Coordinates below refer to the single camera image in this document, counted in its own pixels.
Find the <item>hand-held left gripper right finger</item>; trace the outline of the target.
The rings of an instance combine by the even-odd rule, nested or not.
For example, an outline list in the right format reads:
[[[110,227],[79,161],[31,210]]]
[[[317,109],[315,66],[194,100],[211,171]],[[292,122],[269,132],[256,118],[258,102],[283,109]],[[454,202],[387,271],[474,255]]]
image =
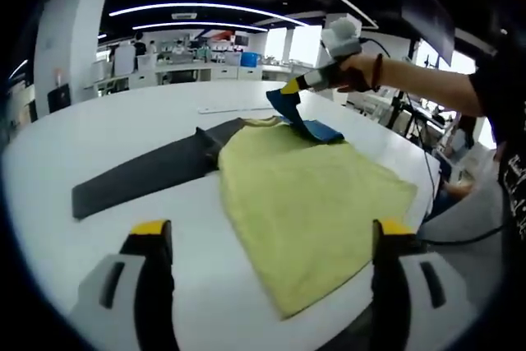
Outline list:
[[[373,221],[371,348],[451,350],[473,323],[463,277],[415,233]]]

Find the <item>person's right hand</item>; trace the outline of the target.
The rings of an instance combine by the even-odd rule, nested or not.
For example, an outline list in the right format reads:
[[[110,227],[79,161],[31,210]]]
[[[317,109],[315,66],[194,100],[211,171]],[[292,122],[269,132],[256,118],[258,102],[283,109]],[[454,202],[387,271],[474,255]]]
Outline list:
[[[381,60],[381,56],[356,54],[342,61],[339,64],[340,80],[336,83],[337,91],[348,93],[374,90],[378,82],[377,60]]]

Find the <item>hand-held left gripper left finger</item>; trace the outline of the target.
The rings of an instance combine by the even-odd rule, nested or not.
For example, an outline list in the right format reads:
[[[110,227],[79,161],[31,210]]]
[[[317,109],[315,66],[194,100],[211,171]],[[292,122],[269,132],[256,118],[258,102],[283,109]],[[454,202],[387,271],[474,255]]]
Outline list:
[[[76,328],[97,350],[175,350],[172,225],[135,226],[81,281]]]

